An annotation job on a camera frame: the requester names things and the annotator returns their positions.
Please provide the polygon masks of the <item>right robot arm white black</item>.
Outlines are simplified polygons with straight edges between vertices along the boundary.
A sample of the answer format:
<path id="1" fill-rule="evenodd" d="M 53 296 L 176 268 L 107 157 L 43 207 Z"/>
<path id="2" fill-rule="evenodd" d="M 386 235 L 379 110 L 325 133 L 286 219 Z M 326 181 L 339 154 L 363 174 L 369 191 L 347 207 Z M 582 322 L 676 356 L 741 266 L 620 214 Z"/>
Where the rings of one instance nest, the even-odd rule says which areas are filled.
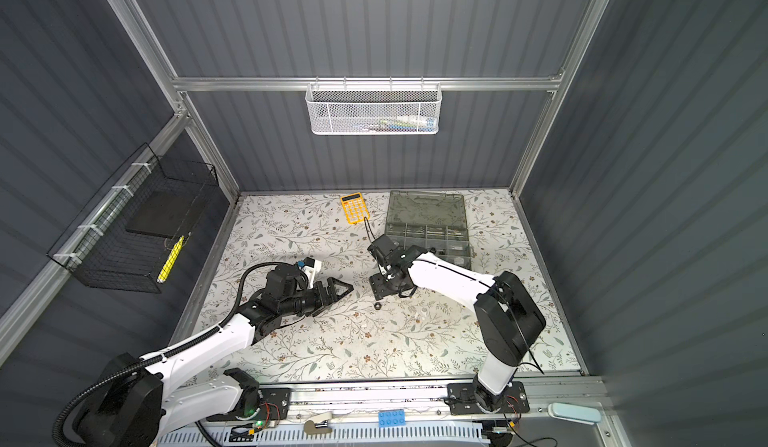
<path id="1" fill-rule="evenodd" d="M 425 248 L 397 245 L 383 235 L 368 246 L 379 272 L 369 278 L 377 297 L 410 298 L 418 289 L 441 294 L 470 311 L 487 354 L 473 379 L 472 397 L 486 412 L 497 412 L 516 369 L 544 332 L 547 323 L 520 278 L 467 270 Z"/>

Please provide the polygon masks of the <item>yellow calculator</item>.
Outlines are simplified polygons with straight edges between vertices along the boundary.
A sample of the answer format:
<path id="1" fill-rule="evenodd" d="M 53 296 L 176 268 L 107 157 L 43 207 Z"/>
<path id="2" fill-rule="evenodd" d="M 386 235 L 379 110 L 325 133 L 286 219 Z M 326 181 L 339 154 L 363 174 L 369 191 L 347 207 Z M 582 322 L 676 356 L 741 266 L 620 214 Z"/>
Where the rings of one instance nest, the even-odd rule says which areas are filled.
<path id="1" fill-rule="evenodd" d="M 342 196 L 340 202 L 348 224 L 357 225 L 370 218 L 369 209 L 361 193 Z"/>

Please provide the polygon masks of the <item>light blue oblong case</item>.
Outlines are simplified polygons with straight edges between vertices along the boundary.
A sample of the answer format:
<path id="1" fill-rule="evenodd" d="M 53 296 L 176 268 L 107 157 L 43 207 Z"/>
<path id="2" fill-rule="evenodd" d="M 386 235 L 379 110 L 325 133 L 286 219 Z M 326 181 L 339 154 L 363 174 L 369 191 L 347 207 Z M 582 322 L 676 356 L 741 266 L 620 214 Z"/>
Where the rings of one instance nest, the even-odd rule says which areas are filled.
<path id="1" fill-rule="evenodd" d="M 554 419 L 584 425 L 597 425 L 602 421 L 599 409 L 577 404 L 550 403 L 547 406 L 547 414 Z"/>

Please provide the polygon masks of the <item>floral patterned table mat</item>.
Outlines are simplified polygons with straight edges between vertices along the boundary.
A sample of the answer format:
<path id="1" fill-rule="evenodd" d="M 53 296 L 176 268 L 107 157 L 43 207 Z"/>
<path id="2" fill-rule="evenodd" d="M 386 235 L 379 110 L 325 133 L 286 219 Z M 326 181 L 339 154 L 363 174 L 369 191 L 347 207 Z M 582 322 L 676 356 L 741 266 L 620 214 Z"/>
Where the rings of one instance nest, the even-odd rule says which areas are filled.
<path id="1" fill-rule="evenodd" d="M 464 193 L 473 270 L 516 274 L 547 326 L 522 374 L 576 373 L 580 364 L 547 288 L 510 195 L 505 190 Z M 477 372 L 485 350 L 470 312 L 434 292 L 376 301 L 368 279 L 376 265 L 362 226 L 347 223 L 334 194 L 246 196 L 229 234 L 196 329 L 220 321 L 236 297 L 260 289 L 263 263 L 307 257 L 323 277 L 354 286 L 353 293 L 318 317 L 287 319 L 283 329 L 207 368 L 200 381 L 232 367 L 265 383 L 368 378 L 442 377 Z"/>

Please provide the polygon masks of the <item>green transparent compartment organizer box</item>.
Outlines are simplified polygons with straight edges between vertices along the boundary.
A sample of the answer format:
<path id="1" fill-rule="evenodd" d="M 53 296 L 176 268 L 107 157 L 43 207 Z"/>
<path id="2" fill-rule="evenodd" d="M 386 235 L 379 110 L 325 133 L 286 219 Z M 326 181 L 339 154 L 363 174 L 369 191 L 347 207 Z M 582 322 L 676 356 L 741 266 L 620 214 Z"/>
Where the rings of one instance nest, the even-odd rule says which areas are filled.
<path id="1" fill-rule="evenodd" d="M 400 246 L 422 247 L 444 261 L 471 268 L 472 251 L 463 195 L 392 191 L 385 234 Z"/>

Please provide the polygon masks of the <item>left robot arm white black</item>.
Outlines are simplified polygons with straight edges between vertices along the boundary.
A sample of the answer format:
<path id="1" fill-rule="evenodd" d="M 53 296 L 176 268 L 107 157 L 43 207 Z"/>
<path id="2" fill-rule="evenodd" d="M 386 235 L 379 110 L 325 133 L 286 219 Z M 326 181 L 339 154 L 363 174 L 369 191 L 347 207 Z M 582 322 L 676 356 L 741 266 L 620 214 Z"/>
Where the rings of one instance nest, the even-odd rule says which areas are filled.
<path id="1" fill-rule="evenodd" d="M 264 400 L 258 381 L 229 368 L 212 381 L 189 380 L 223 358 L 260 342 L 286 317 L 315 317 L 354 290 L 330 277 L 318 281 L 318 261 L 265 262 L 265 285 L 213 326 L 158 352 L 115 358 L 101 379 L 59 414 L 53 437 L 60 446 L 149 446 L 166 433 L 231 415 L 259 427 L 279 419 L 278 405 Z M 71 428 L 77 440 L 65 430 Z"/>

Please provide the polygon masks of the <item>blue toy brick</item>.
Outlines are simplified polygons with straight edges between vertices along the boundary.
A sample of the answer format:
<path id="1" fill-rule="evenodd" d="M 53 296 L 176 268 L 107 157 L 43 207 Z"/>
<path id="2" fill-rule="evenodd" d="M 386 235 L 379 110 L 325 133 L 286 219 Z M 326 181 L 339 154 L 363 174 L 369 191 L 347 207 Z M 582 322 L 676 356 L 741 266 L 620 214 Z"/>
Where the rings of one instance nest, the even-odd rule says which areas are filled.
<path id="1" fill-rule="evenodd" d="M 406 416 L 403 409 L 384 410 L 378 412 L 378 426 L 380 428 L 402 427 L 405 424 Z"/>

